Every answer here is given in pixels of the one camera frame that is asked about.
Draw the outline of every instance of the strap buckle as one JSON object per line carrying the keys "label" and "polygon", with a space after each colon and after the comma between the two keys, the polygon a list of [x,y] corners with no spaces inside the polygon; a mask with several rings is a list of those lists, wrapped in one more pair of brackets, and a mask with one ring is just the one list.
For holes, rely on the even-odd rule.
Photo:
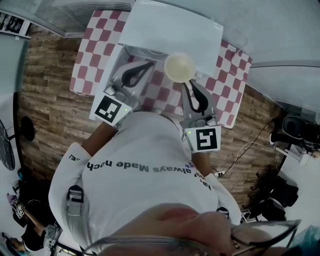
{"label": "strap buckle", "polygon": [[84,190],[80,186],[73,185],[69,188],[66,201],[68,216],[81,216],[82,204],[84,203]]}

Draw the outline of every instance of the checkered tablecloth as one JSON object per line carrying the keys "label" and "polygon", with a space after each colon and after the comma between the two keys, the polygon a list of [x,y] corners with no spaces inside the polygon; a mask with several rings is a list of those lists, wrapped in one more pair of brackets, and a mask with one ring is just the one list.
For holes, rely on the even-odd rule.
{"label": "checkered tablecloth", "polygon": [[[95,95],[104,68],[129,16],[125,11],[97,10],[94,12],[81,41],[73,68],[70,90]],[[146,60],[130,56],[128,62]],[[212,77],[198,78],[216,102],[218,124],[232,128],[235,124],[246,86],[252,59],[226,41],[221,42],[215,72]],[[198,102],[192,96],[192,102]],[[181,84],[172,82],[164,72],[164,63],[155,63],[155,69],[140,97],[146,109],[158,109],[183,115]]]}

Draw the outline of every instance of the lips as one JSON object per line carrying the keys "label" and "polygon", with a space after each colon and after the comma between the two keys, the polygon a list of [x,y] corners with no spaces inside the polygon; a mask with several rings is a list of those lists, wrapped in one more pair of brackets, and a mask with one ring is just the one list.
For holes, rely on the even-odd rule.
{"label": "lips", "polygon": [[190,208],[174,208],[166,211],[164,214],[162,214],[157,219],[161,222],[167,221],[167,220],[175,220],[179,222],[185,222],[191,219],[194,219],[199,215],[198,212],[196,212],[194,209]]}

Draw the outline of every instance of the white shirt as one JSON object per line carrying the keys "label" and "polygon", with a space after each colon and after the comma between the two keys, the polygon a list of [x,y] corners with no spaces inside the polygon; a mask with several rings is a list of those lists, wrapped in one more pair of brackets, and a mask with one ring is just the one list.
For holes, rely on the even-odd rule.
{"label": "white shirt", "polygon": [[225,207],[231,222],[240,223],[240,209],[231,194],[213,174],[200,174],[183,151],[177,127],[154,113],[129,115],[93,157],[77,143],[70,146],[49,192],[50,207],[60,225],[68,189],[79,178],[89,201],[92,241],[163,203],[185,204],[199,213]]}

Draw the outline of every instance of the cream-colored cup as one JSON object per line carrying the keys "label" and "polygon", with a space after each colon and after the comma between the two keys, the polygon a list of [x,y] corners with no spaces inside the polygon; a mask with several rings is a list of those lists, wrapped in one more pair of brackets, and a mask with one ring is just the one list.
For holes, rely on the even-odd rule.
{"label": "cream-colored cup", "polygon": [[196,63],[184,52],[170,54],[164,63],[166,75],[176,83],[185,83],[196,75]]}

